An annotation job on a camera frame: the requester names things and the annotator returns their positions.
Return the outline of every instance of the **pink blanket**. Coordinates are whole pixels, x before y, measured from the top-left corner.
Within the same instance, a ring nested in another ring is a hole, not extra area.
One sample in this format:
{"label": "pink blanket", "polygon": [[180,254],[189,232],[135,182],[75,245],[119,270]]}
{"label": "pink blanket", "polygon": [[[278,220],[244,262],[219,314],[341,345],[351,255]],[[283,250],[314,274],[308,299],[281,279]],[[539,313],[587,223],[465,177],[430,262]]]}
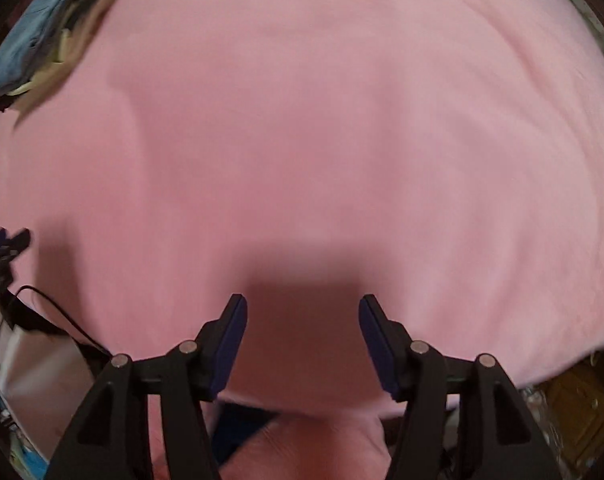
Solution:
{"label": "pink blanket", "polygon": [[[134,358],[243,292],[225,399],[397,413],[368,292],[530,383],[604,346],[604,58],[567,0],[119,0],[61,92],[0,114],[0,225],[34,231],[16,286]],[[269,431],[306,449],[301,420]]]}

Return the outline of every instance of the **folded clothing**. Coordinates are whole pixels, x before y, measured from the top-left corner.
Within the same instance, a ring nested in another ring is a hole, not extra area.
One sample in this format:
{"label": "folded clothing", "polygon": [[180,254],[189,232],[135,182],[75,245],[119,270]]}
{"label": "folded clothing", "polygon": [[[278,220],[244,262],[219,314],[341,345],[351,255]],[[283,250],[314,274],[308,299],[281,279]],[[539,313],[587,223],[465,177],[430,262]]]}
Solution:
{"label": "folded clothing", "polygon": [[0,46],[0,97],[28,83],[95,0],[33,0]]}
{"label": "folded clothing", "polygon": [[56,59],[45,63],[28,83],[10,93],[22,94],[12,105],[20,112],[21,118],[53,94],[75,69],[92,41],[102,16],[115,1],[93,0],[88,11],[78,17],[72,30],[62,30]]}

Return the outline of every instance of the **blue cloth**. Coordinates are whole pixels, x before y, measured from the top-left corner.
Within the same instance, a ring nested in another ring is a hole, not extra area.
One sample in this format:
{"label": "blue cloth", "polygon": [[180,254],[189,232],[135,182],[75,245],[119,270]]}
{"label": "blue cloth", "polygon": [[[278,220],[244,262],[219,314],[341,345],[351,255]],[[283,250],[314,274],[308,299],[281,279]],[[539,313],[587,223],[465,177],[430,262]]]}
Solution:
{"label": "blue cloth", "polygon": [[211,437],[211,450],[221,466],[255,433],[266,426],[278,413],[265,412],[239,404],[224,404]]}
{"label": "blue cloth", "polygon": [[31,80],[56,45],[73,0],[33,0],[0,46],[0,97]]}
{"label": "blue cloth", "polygon": [[42,480],[46,476],[46,470],[48,464],[40,457],[37,451],[33,451],[26,447],[22,447],[22,453],[24,454],[24,465],[28,468],[28,471],[37,480]]}

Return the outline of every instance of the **black cable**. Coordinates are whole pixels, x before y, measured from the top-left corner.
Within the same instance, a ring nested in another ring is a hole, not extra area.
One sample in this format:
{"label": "black cable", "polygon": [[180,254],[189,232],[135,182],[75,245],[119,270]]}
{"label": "black cable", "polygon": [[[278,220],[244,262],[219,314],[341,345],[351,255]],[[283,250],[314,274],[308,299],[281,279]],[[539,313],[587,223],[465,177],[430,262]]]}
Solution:
{"label": "black cable", "polygon": [[48,303],[50,303],[51,305],[53,305],[60,314],[62,314],[62,316],[64,316],[66,318],[66,320],[72,325],[72,327],[77,330],[77,332],[79,332],[80,334],[82,334],[86,339],[88,339],[88,341],[90,341],[93,346],[95,346],[99,351],[103,352],[104,354],[108,355],[109,357],[112,357],[113,354],[111,352],[109,352],[104,346],[102,346],[100,343],[98,343],[97,341],[95,341],[95,339],[93,339],[90,335],[88,335],[84,329],[79,326],[75,320],[70,317],[70,315],[68,314],[68,312],[66,312],[60,305],[59,303],[57,303],[53,298],[51,298],[50,296],[48,296],[48,294],[42,292],[41,290],[39,290],[37,287],[34,287],[32,285],[22,285],[18,288],[18,291],[15,293],[15,296],[10,300],[10,303],[8,304],[10,306],[10,304],[17,299],[18,294],[22,291],[22,290],[32,290],[33,292],[36,292],[37,294],[39,294],[42,298],[44,298],[45,300],[48,301]]}
{"label": "black cable", "polygon": [[[18,291],[15,293],[15,295],[10,298],[10,301],[8,302],[8,305],[6,306],[6,314],[10,314],[10,309],[13,306],[13,303],[17,300],[19,294],[23,291],[23,290],[32,290],[33,292],[36,292],[37,294],[39,294],[42,298],[44,298],[45,300],[47,300],[51,305],[53,305],[60,314],[62,314],[62,316],[64,316],[66,318],[66,320],[73,326],[73,328],[75,330],[77,330],[77,332],[79,332],[80,334],[82,334],[86,339],[88,339],[88,341],[90,341],[99,351],[103,352],[104,354],[108,355],[108,357],[112,357],[113,354],[111,352],[109,352],[105,347],[103,347],[101,344],[99,344],[97,341],[95,341],[95,339],[93,339],[90,335],[88,335],[81,326],[79,326],[75,320],[70,317],[70,315],[50,296],[48,296],[48,294],[42,292],[41,290],[39,290],[38,288],[32,286],[32,285],[22,285],[18,288]],[[2,320],[0,321],[0,333],[2,332],[2,326],[4,325],[5,322],[5,317],[2,316]]]}

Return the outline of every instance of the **pink cushion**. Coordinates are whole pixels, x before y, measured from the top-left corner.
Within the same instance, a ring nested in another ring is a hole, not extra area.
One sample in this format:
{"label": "pink cushion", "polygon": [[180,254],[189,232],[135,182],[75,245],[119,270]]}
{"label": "pink cushion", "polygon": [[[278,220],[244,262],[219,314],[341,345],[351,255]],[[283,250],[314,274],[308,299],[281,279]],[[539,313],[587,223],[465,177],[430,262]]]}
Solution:
{"label": "pink cushion", "polygon": [[0,225],[15,286],[134,358],[243,292],[226,399],[398,412],[369,292],[530,383],[604,346],[604,58],[567,0],[119,0],[0,114]]}

